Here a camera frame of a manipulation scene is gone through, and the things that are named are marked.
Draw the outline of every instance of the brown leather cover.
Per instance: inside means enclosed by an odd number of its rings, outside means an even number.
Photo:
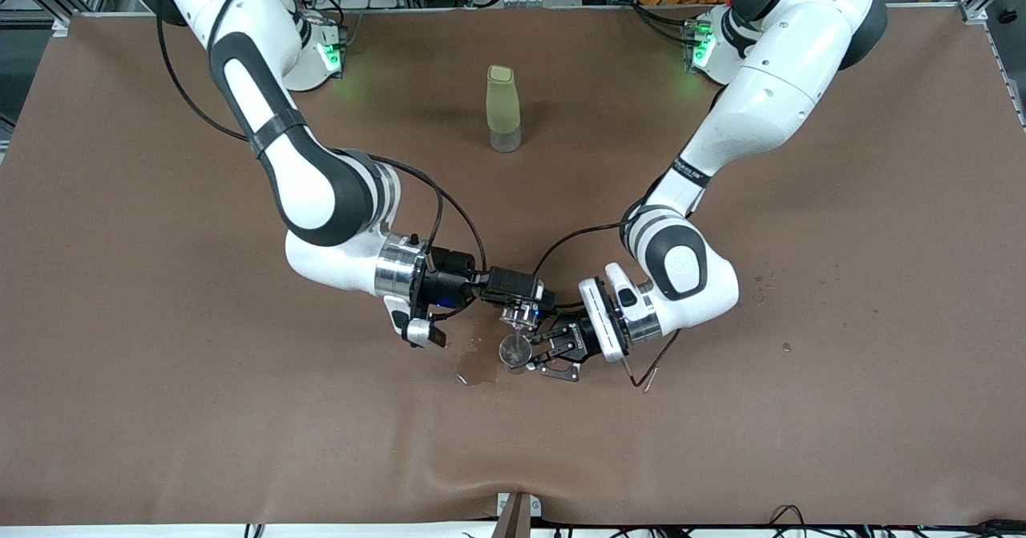
[[[627,9],[365,18],[300,108],[432,174],[499,266],[618,220],[714,92]],[[490,64],[517,75],[512,155],[488,147]],[[517,490],[592,524],[1026,517],[1024,145],[983,29],[892,9],[787,145],[711,184],[695,221],[741,303],[642,394],[601,359],[576,385],[507,374],[480,304],[448,351],[410,350],[379,300],[295,275],[267,177],[175,94],[153,22],[76,18],[0,166],[0,523],[473,518]],[[424,234],[433,196],[403,186],[395,229]],[[439,242],[473,247],[451,212]],[[610,261],[592,234],[542,276],[568,300]]]

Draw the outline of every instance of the brown tabletop surface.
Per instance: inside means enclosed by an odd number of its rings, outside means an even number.
[[[492,265],[617,221],[715,91],[630,11],[365,18],[301,110],[325,144],[432,174]],[[198,42],[168,34],[230,122]],[[516,70],[513,155],[487,145],[488,64]],[[415,351],[380,300],[294,274],[260,164],[175,93],[153,22],[76,18],[0,166],[0,523],[473,518],[509,490],[568,523],[1026,517],[1024,146],[983,29],[891,9],[791,141],[711,184],[695,221],[737,309],[646,394],[601,359],[568,384],[501,371],[488,306]],[[403,187],[395,230],[423,235],[433,195]],[[473,248],[455,212],[439,244]],[[569,300],[610,261],[632,264],[592,234],[542,277]]]

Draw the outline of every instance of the black label band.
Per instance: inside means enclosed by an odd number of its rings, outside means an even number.
[[[708,186],[709,180],[712,179],[711,177],[706,176],[706,174],[699,171],[688,162],[679,157],[673,160],[673,165],[670,165],[670,168],[674,169],[674,171],[678,174],[681,174],[681,176],[687,178],[688,181],[692,181],[693,184],[696,184],[703,189]]]

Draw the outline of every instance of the white button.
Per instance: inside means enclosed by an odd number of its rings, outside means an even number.
[[[686,245],[678,245],[666,254],[666,272],[674,290],[683,294],[699,285],[701,271],[695,251]]]

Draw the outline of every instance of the brown table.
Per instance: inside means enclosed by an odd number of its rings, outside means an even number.
[[[1026,139],[955,9],[892,9],[794,139],[713,182],[696,223],[741,303],[647,394],[598,359],[576,385],[500,371],[484,305],[449,351],[411,351],[379,300],[295,275],[260,165],[156,47],[151,20],[74,20],[0,166],[0,523],[433,521],[509,490],[571,523],[1026,517]],[[487,147],[495,63],[514,155]],[[511,9],[366,16],[345,79],[298,101],[324,143],[432,174],[492,264],[528,269],[616,221],[713,92],[631,12]],[[423,234],[432,195],[404,187],[396,229]],[[473,247],[455,213],[439,239]],[[613,260],[590,235],[542,275],[568,298]]]

